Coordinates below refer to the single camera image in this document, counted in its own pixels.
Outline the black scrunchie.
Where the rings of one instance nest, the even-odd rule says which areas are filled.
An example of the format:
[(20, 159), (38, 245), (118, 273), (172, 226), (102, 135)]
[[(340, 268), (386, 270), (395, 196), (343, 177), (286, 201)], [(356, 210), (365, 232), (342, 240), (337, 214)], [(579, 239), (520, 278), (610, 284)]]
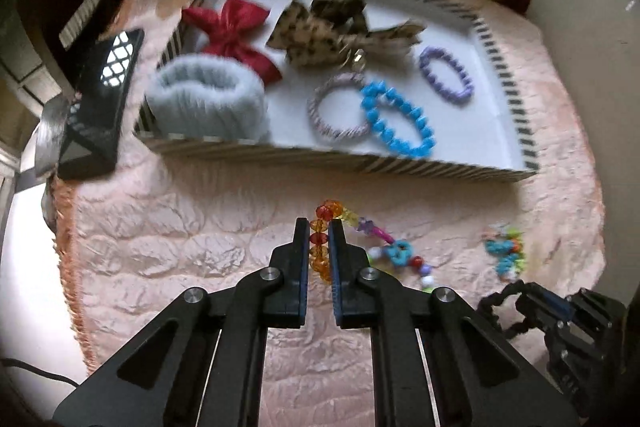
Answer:
[(501, 307), (509, 297), (526, 296), (532, 290), (533, 284), (525, 283), (522, 280), (506, 284), (501, 291), (496, 291), (495, 293), (480, 299), (480, 302), (476, 307), (476, 311), (481, 317), (484, 317), (495, 331), (503, 335), (506, 340), (512, 340), (519, 335), (524, 335), (532, 329), (536, 329), (537, 325), (535, 324), (535, 321), (529, 315), (526, 315), (525, 319), (521, 322), (513, 323), (507, 329), (503, 329), (499, 323), (499, 317), (495, 312), (495, 309)]

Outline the light blue fluffy scrunchie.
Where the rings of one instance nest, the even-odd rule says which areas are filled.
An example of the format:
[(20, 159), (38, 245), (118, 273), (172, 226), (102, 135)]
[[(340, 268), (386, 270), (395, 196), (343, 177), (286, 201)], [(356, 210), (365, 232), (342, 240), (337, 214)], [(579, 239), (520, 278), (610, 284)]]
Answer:
[(264, 84), (233, 58), (180, 55), (157, 69), (145, 101), (164, 135), (260, 141), (269, 134)]

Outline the red satin bow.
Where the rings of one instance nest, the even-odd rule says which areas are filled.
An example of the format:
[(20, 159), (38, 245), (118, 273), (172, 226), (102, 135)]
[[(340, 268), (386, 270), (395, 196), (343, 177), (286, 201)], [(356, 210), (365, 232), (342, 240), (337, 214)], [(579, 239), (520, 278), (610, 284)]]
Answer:
[(270, 58), (249, 46), (244, 38), (262, 26), (270, 15), (263, 6), (247, 0), (226, 0), (219, 12), (190, 6), (181, 12), (181, 21), (200, 30), (207, 37), (201, 53), (232, 58), (262, 78), (265, 86), (282, 79), (280, 69)]

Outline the leopard print bow with bell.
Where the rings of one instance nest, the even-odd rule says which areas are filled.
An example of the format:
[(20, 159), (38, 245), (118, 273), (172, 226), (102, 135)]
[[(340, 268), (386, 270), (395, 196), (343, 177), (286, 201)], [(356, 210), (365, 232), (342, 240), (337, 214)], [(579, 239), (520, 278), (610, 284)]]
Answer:
[(269, 49), (282, 51), (296, 67), (338, 65), (349, 53), (362, 51), (380, 57), (404, 56), (420, 42), (425, 26), (407, 20), (383, 29), (369, 27), (364, 0), (299, 0), (282, 11), (267, 40)]

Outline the pink quilted table cover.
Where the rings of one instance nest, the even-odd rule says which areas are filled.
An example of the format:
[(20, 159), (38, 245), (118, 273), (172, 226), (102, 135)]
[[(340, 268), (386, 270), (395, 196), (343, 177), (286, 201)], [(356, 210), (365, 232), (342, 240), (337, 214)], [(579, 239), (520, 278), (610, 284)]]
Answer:
[(538, 169), (520, 181), (406, 176), (329, 167), (165, 155), (134, 135), (150, 72), (195, 41), (166, 0), (129, 0), (148, 35), (132, 80), (111, 176), (58, 194), (61, 279), (89, 377), (183, 291), (211, 293), (262, 269), (292, 242), (295, 221), (322, 193), (366, 207), (434, 261), (467, 303), (496, 289), (478, 245), (485, 222), (518, 222), (533, 248), (526, 275), (569, 294), (604, 265), (602, 192), (594, 159), (540, 29), (488, 0), (477, 9), (524, 101)]

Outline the striped black white tray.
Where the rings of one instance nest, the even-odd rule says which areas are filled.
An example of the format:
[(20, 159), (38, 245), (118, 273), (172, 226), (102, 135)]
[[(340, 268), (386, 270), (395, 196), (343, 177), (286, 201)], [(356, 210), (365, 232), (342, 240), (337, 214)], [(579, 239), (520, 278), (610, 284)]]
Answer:
[[(219, 9), (225, 1), (195, 3)], [(279, 15), (292, 0), (250, 1)], [(441, 48), (456, 60), (454, 66), (437, 60), (423, 69), (419, 55), (411, 52), (393, 60), (370, 57), (367, 64), (367, 80), (386, 83), (423, 110), (435, 141), (427, 158), (396, 155), (372, 136), (358, 143), (324, 142), (311, 128), (307, 103), (326, 73), (296, 68), (279, 51), (270, 54), (282, 79), (266, 92), (270, 133), (265, 141), (164, 135), (147, 105), (139, 110), (134, 135), (156, 153), (181, 157), (509, 182), (533, 176), (538, 161), (524, 101), (480, 12), (456, 0), (364, 2), (371, 27), (415, 20), (425, 26), (422, 48)]]

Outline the black smartphone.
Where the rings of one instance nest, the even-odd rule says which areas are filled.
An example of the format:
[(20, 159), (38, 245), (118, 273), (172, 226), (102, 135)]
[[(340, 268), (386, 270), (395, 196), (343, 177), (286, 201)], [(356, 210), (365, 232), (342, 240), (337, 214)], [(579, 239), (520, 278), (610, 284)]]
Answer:
[(111, 173), (117, 164), (122, 114), (144, 30), (123, 30), (99, 41), (82, 70), (70, 104), (56, 174), (87, 180)]

